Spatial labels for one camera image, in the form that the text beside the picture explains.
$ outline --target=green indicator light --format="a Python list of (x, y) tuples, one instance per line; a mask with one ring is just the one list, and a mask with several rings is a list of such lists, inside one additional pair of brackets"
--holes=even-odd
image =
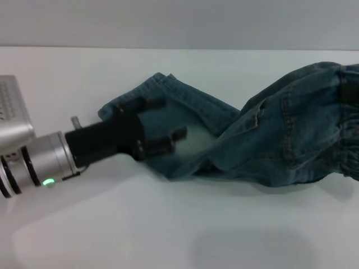
[(43, 185), (46, 186), (47, 184), (55, 183), (53, 178), (48, 178), (43, 182)]

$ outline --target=white background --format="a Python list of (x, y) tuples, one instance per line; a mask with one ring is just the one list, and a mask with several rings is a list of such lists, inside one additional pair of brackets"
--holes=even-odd
[(359, 49), (357, 0), (2, 0), (0, 45)]
[[(1, 48), (35, 130), (83, 125), (156, 72), (238, 108), (296, 68), (359, 62), (359, 52)], [(168, 183), (129, 157), (93, 165), (54, 189), (0, 197), (1, 269), (358, 268), (359, 183), (264, 188)]]

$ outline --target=jeans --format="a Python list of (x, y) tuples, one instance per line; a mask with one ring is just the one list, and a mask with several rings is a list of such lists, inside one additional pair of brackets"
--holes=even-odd
[(146, 163), (170, 180), (244, 180), (268, 187), (312, 183), (330, 173), (359, 179), (359, 105), (343, 103), (343, 85), (359, 85), (359, 65), (316, 63), (293, 71), (238, 110), (173, 75), (155, 74), (105, 104), (102, 120), (135, 97), (166, 98), (140, 115), (146, 138), (187, 126), (173, 154)]

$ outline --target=white tabletop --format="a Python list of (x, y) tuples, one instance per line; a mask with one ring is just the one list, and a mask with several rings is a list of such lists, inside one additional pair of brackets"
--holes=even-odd
[[(156, 72), (241, 108), (287, 72), (359, 52), (0, 48), (37, 135), (99, 121), (98, 109)], [(358, 268), (359, 183), (264, 188), (168, 183), (126, 156), (53, 189), (0, 198), (1, 269)]]

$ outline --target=black ring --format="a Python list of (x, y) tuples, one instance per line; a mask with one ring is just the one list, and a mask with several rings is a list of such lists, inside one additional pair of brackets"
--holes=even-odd
[(13, 189), (13, 192), (15, 192), (16, 194), (21, 194), (21, 190), (18, 187), (16, 180), (10, 171), (9, 166), (7, 165), (7, 162), (4, 158), (4, 156), (1, 156), (1, 163), (2, 163), (2, 166), (4, 167), (6, 177), (9, 180), (9, 183), (10, 183), (11, 188)]
[(41, 182), (38, 178), (38, 175), (35, 172), (33, 163), (31, 162), (29, 152), (27, 151), (27, 147), (21, 148), (22, 157), (24, 158), (25, 164), (27, 166), (27, 169), (29, 171), (30, 177), (33, 180), (36, 187), (41, 186)]
[(5, 188), (5, 185), (2, 182), (1, 178), (0, 178), (0, 191), (1, 191), (2, 195), (4, 195), (5, 198), (10, 198), (11, 197), (11, 195), (9, 194), (7, 189)]

